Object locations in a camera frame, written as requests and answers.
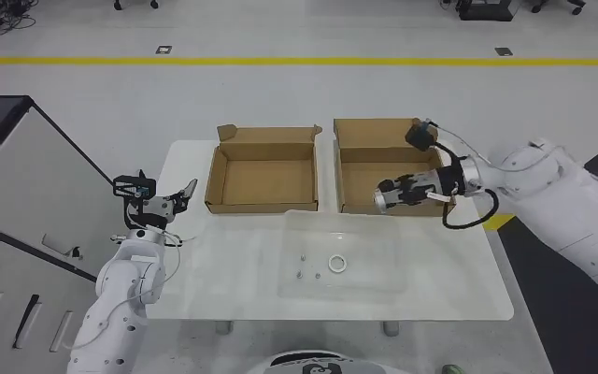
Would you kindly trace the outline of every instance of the open cardboard box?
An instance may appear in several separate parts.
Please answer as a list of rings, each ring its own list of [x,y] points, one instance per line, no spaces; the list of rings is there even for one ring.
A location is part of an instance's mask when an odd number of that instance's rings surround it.
[[[419,151],[405,141],[414,119],[335,120],[336,195],[343,213],[380,214],[373,194],[382,180],[442,166],[437,150]],[[437,138],[435,128],[430,132]],[[454,199],[449,209],[454,208]],[[442,216],[443,203],[396,206],[394,216]]]
[[[206,206],[220,213],[318,210],[313,127],[218,127]]]

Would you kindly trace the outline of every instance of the green object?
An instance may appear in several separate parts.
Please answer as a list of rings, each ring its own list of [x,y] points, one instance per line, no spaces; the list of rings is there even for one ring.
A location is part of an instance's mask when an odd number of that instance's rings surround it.
[[[465,374],[465,370],[456,365],[444,365],[442,374]]]

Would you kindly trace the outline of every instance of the box flap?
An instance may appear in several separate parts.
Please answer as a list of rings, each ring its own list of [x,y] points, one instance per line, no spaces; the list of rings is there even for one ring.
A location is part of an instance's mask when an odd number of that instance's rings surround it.
[[[226,160],[224,154],[217,147],[212,156],[212,165],[210,166],[207,178],[206,196],[204,198],[206,204],[222,203],[222,186],[226,178],[227,163],[228,160]]]
[[[321,127],[236,127],[233,124],[218,126],[221,143],[313,143]]]
[[[349,148],[412,148],[405,134],[418,118],[335,119],[338,147]],[[437,138],[437,131],[430,132]]]

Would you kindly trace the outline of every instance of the black cable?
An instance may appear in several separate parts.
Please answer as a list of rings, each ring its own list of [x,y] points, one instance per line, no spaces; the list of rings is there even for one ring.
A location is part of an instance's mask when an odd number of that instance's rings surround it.
[[[452,163],[459,163],[459,157],[455,154],[454,151],[451,151],[447,147],[443,146],[442,144],[438,143],[437,141],[434,142],[433,146],[438,148],[439,150],[445,151],[450,156],[450,161]]]
[[[0,36],[36,24],[36,20],[27,13],[38,2],[39,0],[0,0]]]
[[[498,196],[493,190],[486,189],[484,190],[484,192],[486,194],[489,194],[492,198],[492,209],[490,209],[490,211],[486,213],[484,217],[480,218],[477,221],[473,221],[466,224],[450,224],[447,222],[447,216],[449,215],[449,203],[445,203],[442,209],[442,224],[451,230],[463,230],[464,228],[474,227],[479,225],[480,223],[484,223],[487,220],[489,220],[490,217],[493,216],[496,213],[496,211],[498,211]]]
[[[165,243],[164,244],[165,247],[180,247],[181,245],[183,245],[183,241],[182,240],[178,241],[178,246],[175,245],[175,244],[169,244],[169,243]]]

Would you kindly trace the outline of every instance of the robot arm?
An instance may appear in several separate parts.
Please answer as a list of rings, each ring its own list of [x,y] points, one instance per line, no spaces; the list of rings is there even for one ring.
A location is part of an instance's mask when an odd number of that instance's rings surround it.
[[[406,141],[421,151],[435,147],[448,152],[451,165],[383,180],[374,191],[380,211],[399,204],[442,201],[443,224],[449,229],[463,229],[488,220],[498,209],[500,196],[501,203],[507,204],[540,240],[598,282],[598,180],[593,175],[562,147],[545,139],[504,148],[490,160],[473,149],[475,156],[458,157],[435,142],[428,131],[430,126],[442,129],[426,120],[411,127]],[[447,222],[447,202],[454,195],[482,193],[493,200],[488,214],[462,225]]]
[[[449,229],[464,229],[487,221],[498,210],[499,200],[494,188],[502,181],[503,171],[491,168],[481,159],[472,156],[457,156],[453,151],[435,141],[428,131],[429,126],[437,125],[426,120],[413,124],[407,132],[406,141],[420,151],[431,147],[448,153],[450,165],[434,170],[406,174],[395,180],[383,180],[374,191],[374,202],[382,213],[396,205],[419,205],[444,202],[443,224]],[[470,197],[476,194],[489,194],[492,209],[481,219],[467,224],[450,224],[448,202],[456,195]]]
[[[133,369],[148,325],[146,305],[158,301],[164,283],[178,270],[177,266],[166,277],[165,241],[170,238],[178,250],[180,239],[171,238],[164,229],[186,210],[196,183],[192,180],[177,194],[160,197],[155,196],[155,181],[142,174],[114,180],[115,195],[125,197],[125,221],[131,230],[126,237],[113,238],[120,247],[100,270],[95,284],[98,299],[85,314],[71,348],[69,374],[129,373]],[[134,260],[134,256],[143,260]]]

